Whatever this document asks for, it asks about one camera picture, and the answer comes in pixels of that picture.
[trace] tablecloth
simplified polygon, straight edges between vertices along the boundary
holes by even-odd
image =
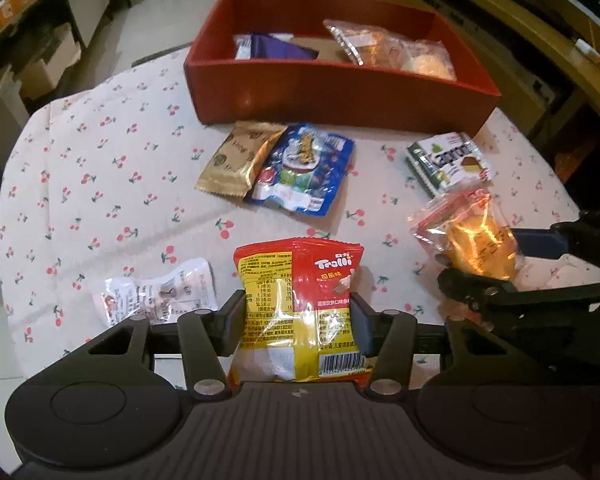
[[[436,286],[440,267],[406,222],[428,197],[404,152],[425,136],[329,127],[354,139],[356,148],[324,218],[199,192],[198,175],[231,126],[198,121],[185,56],[186,50],[175,52],[54,101],[30,118],[18,139],[0,194],[0,280],[24,374],[106,328],[91,297],[104,279],[154,278],[202,256],[222,304],[241,288],[235,248],[287,237],[363,244],[357,290],[374,308],[442,322],[451,307]],[[549,165],[500,110],[476,140],[512,226],[545,228],[577,218]],[[578,269],[571,282],[600,281],[599,269],[563,257],[530,262],[521,286],[543,286],[552,276],[555,283],[563,266]],[[426,367],[427,359],[420,361]]]

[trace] logo on blue package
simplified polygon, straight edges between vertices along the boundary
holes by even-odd
[[[311,124],[288,127],[260,170],[250,201],[272,201],[289,211],[325,216],[353,145],[353,140]]]

